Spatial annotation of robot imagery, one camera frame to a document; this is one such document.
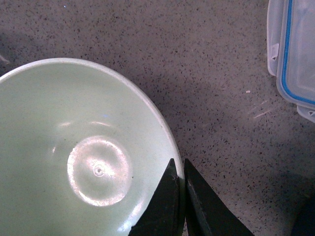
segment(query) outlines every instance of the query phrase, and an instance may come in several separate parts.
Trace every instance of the speckled countertop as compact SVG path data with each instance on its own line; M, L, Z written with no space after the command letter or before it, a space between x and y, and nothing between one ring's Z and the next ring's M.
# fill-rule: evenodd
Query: speckled countertop
M315 125L267 71L267 0L0 0L0 75L82 58L136 83L256 236L288 236L315 191Z

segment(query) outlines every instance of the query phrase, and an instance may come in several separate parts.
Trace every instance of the granite countertop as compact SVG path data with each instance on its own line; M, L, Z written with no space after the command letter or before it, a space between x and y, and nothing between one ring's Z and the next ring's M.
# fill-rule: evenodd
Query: granite countertop
M69 57L138 85L256 236L288 236L315 185L315 125L278 93L267 0L0 1L0 75Z

